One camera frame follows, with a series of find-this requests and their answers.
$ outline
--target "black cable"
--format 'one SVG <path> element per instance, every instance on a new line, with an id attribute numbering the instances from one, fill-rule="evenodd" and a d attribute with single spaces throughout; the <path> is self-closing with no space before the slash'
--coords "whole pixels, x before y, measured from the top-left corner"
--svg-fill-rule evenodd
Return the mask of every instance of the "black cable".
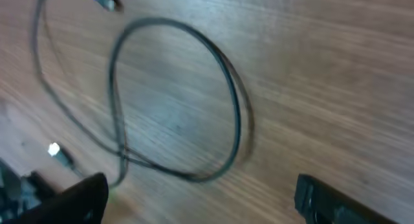
<path id="1" fill-rule="evenodd" d="M 116 134 L 116 143 L 118 145 L 118 150 L 114 150 L 108 146 L 106 146 L 98 137 L 96 137 L 90 130 L 88 130 L 72 113 L 72 111 L 63 103 L 61 98 L 58 94 L 53 90 L 52 86 L 47 82 L 45 79 L 42 66 L 40 63 L 39 58 L 39 51 L 38 51 L 38 25 L 39 19 L 41 16 L 41 11 L 43 5 L 45 4 L 46 0 L 37 0 L 36 8 L 34 11 L 34 17 L 32 22 L 32 29 L 30 31 L 30 48 L 32 50 L 33 55 L 33 62 L 34 68 L 36 70 L 36 78 L 39 80 L 40 84 L 44 88 L 44 90 L 49 94 L 51 99 L 56 103 L 56 105 L 63 111 L 63 113 L 81 130 L 83 131 L 86 136 L 88 136 L 97 146 L 101 147 L 103 150 L 107 151 L 110 154 L 118 156 L 120 158 L 120 173 L 118 179 L 111 184 L 112 187 L 119 185 L 125 178 L 127 172 L 127 163 L 131 162 L 137 164 L 139 166 L 143 166 L 146 168 L 154 169 L 159 172 L 163 172 L 168 175 L 173 175 L 180 179 L 189 181 L 189 182 L 207 182 L 213 179 L 216 179 L 226 173 L 231 165 L 233 165 L 235 158 L 237 156 L 237 152 L 239 150 L 240 145 L 240 138 L 241 138 L 241 114 L 240 114 L 240 105 L 239 100 L 237 97 L 237 92 L 235 89 L 234 81 L 232 78 L 231 71 L 229 71 L 228 66 L 231 66 L 231 63 L 228 61 L 227 57 L 219 50 L 219 48 L 211 42 L 206 36 L 201 34 L 199 31 L 195 30 L 194 28 L 180 23 L 178 21 L 166 18 L 144 18 L 138 19 L 133 21 L 132 23 L 128 24 L 121 35 L 115 41 L 114 47 L 111 51 L 111 55 L 109 57 L 109 76 L 108 76 L 108 96 L 109 96 L 109 103 L 111 108 L 111 113 L 113 116 L 113 125 Z M 124 118 L 122 115 L 122 108 L 120 97 L 118 94 L 118 87 L 116 86 L 116 61 L 118 59 L 118 55 L 124 44 L 125 40 L 136 30 L 139 30 L 144 27 L 154 26 L 154 25 L 165 25 L 173 28 L 180 29 L 194 38 L 199 40 L 214 56 L 217 63 L 219 64 L 224 77 L 226 78 L 228 88 L 230 91 L 230 96 L 232 99 L 233 107 L 234 107 L 234 118 L 235 118 L 235 135 L 234 135 L 234 142 L 233 147 L 230 152 L 230 156 L 224 162 L 224 164 L 215 172 L 207 175 L 197 175 L 189 172 L 181 172 L 178 170 L 166 168 L 160 164 L 157 164 L 143 155 L 139 154 L 135 150 L 128 148 L 126 143 L 125 137 L 125 125 L 124 125 Z M 137 159 L 134 159 L 128 156 L 128 153 L 134 155 Z"/>

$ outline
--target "wooden table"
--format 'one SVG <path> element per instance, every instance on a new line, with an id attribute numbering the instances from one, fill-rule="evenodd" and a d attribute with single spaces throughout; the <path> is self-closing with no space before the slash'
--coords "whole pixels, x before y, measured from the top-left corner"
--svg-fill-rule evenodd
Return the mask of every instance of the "wooden table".
<path id="1" fill-rule="evenodd" d="M 304 223 L 299 173 L 311 174 L 400 223 L 414 219 L 414 0 L 48 0 L 39 35 L 48 80 L 115 146 L 107 57 L 132 19 L 164 16 L 206 34 L 235 65 L 254 108 L 254 148 L 223 178 L 190 184 L 130 166 L 104 223 Z M 28 28 L 35 0 L 0 0 L 0 156 L 24 174 L 78 179 L 49 159 L 58 140 L 87 173 L 112 181 L 118 159 L 95 146 L 34 78 Z M 130 147 L 183 170 L 230 151 L 230 95 L 206 49 L 178 30 L 136 33 L 118 62 Z"/>

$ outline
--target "black device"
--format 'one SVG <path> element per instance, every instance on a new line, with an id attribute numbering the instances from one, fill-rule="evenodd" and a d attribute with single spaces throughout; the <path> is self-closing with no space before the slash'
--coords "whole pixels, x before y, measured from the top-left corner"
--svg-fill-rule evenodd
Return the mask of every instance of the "black device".
<path id="1" fill-rule="evenodd" d="M 108 198 L 98 173 L 57 193 L 37 172 L 19 177 L 0 160 L 0 223 L 101 223 Z"/>
<path id="2" fill-rule="evenodd" d="M 307 224 L 395 223 L 310 175 L 299 175 L 294 200 Z"/>

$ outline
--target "cable plug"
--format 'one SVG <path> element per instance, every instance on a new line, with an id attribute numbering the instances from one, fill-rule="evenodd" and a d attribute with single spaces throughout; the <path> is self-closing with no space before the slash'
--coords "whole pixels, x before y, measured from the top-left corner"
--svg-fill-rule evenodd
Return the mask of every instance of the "cable plug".
<path id="1" fill-rule="evenodd" d="M 72 155 L 58 143 L 53 142 L 50 144 L 47 153 L 60 162 L 64 167 L 71 169 L 79 177 L 85 177 L 79 169 L 77 169 Z"/>
<path id="2" fill-rule="evenodd" d="M 119 0 L 95 0 L 108 11 L 121 11 L 122 5 Z"/>

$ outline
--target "black connector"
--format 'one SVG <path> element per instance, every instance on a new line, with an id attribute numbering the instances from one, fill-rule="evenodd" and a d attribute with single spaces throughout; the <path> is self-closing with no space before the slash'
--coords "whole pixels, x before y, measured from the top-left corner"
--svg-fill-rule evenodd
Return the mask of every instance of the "black connector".
<path id="1" fill-rule="evenodd" d="M 76 167 L 72 155 L 58 143 L 53 142 L 52 144 L 50 144 L 47 152 L 50 156 L 52 156 L 58 162 L 60 162 L 64 167 L 71 169 L 79 177 L 85 177 Z"/>
<path id="2" fill-rule="evenodd" d="M 122 5 L 120 0 L 95 0 L 108 11 L 121 11 Z"/>
<path id="3" fill-rule="evenodd" d="M 299 175 L 294 200 L 306 224 L 395 224 L 309 175 Z"/>

